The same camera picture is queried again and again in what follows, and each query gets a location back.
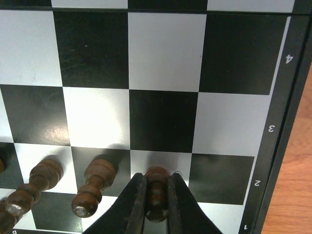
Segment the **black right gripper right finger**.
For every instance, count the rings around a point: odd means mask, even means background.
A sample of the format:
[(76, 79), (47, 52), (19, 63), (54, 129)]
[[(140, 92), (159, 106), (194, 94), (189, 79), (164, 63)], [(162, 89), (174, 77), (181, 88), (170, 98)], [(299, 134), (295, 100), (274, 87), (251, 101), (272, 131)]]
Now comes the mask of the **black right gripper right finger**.
[(204, 214), (182, 176), (168, 177), (168, 234), (220, 234), (219, 228)]

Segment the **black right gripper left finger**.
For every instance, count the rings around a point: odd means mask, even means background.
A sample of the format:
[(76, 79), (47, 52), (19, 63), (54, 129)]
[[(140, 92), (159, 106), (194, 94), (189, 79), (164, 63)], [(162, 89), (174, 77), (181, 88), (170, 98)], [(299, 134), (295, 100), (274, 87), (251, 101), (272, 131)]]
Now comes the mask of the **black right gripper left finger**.
[(147, 178), (136, 173), (114, 204), (84, 234), (141, 234), (144, 229), (144, 208)]

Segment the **dark pawn top row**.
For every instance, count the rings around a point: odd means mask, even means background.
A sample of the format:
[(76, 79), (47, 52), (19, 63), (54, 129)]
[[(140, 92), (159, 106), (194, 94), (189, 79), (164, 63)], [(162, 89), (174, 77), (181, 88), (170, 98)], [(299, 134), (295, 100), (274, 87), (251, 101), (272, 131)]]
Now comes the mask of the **dark pawn top row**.
[(169, 172), (162, 167), (151, 167), (145, 176), (147, 179), (145, 216), (149, 221), (159, 223), (168, 216)]
[(109, 161), (92, 160), (84, 172), (85, 184), (72, 200), (73, 213), (81, 218), (93, 216), (102, 200), (102, 191), (112, 186), (116, 174), (115, 167)]

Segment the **dark pawn moved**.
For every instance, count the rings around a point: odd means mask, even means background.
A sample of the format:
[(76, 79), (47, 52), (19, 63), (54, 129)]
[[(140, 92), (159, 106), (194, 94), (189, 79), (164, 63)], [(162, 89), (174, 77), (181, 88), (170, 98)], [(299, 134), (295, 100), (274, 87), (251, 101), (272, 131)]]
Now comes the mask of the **dark pawn moved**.
[(2, 159), (0, 159), (0, 174), (5, 171), (5, 164)]
[(42, 191), (54, 188), (64, 175), (61, 164), (43, 159), (31, 171), (29, 182), (18, 186), (5, 201), (5, 209), (14, 216), (29, 212), (40, 199)]

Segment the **dark chess queen piece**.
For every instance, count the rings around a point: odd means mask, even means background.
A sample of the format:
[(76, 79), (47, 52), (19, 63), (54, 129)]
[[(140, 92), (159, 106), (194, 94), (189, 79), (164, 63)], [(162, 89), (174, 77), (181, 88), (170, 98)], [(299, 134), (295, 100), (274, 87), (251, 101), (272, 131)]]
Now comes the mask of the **dark chess queen piece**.
[(5, 234), (17, 224), (18, 218), (5, 209), (5, 201), (0, 201), (0, 234)]

